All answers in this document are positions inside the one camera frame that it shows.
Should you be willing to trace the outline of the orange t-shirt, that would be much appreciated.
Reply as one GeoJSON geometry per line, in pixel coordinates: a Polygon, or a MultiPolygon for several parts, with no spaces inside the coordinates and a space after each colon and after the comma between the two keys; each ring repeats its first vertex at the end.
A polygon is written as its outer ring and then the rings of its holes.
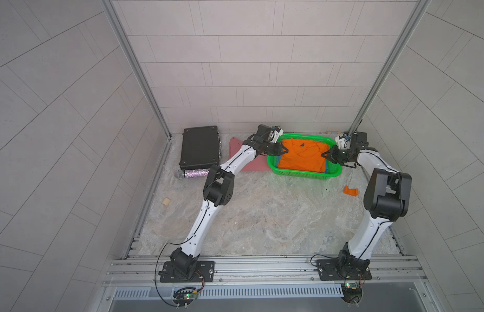
{"type": "Polygon", "coordinates": [[[280,158],[278,168],[316,173],[326,171],[326,159],[322,154],[329,151],[328,144],[302,139],[286,139],[282,144],[289,151],[280,158]]]}

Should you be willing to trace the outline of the blue t-shirt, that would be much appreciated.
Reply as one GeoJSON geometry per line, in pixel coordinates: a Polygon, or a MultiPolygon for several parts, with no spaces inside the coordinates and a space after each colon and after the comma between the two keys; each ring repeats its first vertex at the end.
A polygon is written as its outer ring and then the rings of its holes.
{"type": "Polygon", "coordinates": [[[314,173],[327,173],[329,165],[325,158],[312,158],[312,159],[284,159],[283,157],[278,157],[275,166],[282,170],[294,170],[303,172],[314,172],[314,173]]]}

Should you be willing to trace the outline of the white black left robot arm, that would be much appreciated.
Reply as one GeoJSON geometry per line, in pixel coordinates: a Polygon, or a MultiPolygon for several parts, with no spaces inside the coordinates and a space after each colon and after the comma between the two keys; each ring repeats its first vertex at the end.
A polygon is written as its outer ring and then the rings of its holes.
{"type": "Polygon", "coordinates": [[[278,140],[281,135],[281,127],[260,124],[257,132],[243,141],[242,147],[233,157],[209,169],[200,213],[185,241],[170,255],[172,266],[179,275],[190,279],[195,274],[202,243],[219,207],[227,205],[233,196],[235,176],[259,155],[281,156],[289,152],[278,140]]]}

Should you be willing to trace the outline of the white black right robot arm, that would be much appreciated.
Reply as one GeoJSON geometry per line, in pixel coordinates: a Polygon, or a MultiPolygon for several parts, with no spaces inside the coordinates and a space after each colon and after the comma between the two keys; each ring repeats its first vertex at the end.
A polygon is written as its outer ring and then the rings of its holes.
{"type": "Polygon", "coordinates": [[[329,149],[321,154],[324,163],[338,168],[360,166],[370,177],[364,194],[364,218],[354,237],[334,259],[341,277],[360,276],[368,272],[373,249],[382,234],[406,215],[412,178],[392,168],[376,149],[370,148],[366,133],[344,134],[327,144],[329,149]]]}

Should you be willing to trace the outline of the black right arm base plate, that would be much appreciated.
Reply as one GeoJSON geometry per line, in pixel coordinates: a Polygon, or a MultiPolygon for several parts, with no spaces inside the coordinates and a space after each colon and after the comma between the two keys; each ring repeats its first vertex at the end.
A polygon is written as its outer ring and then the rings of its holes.
{"type": "Polygon", "coordinates": [[[317,270],[321,281],[359,281],[371,280],[369,260],[319,259],[317,270]]]}

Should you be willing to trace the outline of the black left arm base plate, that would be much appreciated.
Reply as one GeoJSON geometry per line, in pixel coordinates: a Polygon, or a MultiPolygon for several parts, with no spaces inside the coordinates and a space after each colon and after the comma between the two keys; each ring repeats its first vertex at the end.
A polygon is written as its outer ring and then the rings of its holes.
{"type": "Polygon", "coordinates": [[[159,281],[161,283],[194,283],[194,282],[212,282],[213,274],[215,273],[214,261],[198,261],[193,274],[189,278],[183,275],[178,268],[176,268],[171,261],[167,261],[162,269],[157,272],[159,281]]]}

